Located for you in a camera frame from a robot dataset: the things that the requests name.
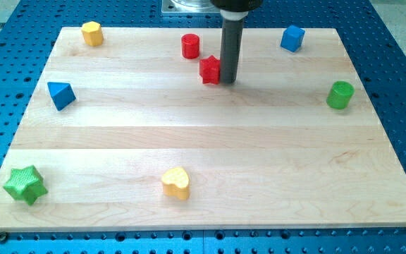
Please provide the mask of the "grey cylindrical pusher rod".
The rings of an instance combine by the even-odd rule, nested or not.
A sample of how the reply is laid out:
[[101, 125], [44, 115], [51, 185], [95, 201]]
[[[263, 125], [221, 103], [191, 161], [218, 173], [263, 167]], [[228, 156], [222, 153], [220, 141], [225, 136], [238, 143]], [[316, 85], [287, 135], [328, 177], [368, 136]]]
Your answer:
[[221, 9], [223, 18], [221, 53], [220, 53], [220, 81], [224, 84], [235, 82], [238, 73], [238, 62], [242, 41], [244, 18], [248, 12], [233, 12]]

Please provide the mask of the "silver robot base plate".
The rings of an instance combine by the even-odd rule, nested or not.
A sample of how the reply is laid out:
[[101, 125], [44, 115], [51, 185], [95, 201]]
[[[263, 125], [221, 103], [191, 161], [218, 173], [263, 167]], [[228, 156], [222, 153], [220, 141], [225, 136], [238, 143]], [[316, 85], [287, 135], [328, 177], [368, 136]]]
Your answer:
[[161, 0], [162, 13], [218, 13], [210, 0]]

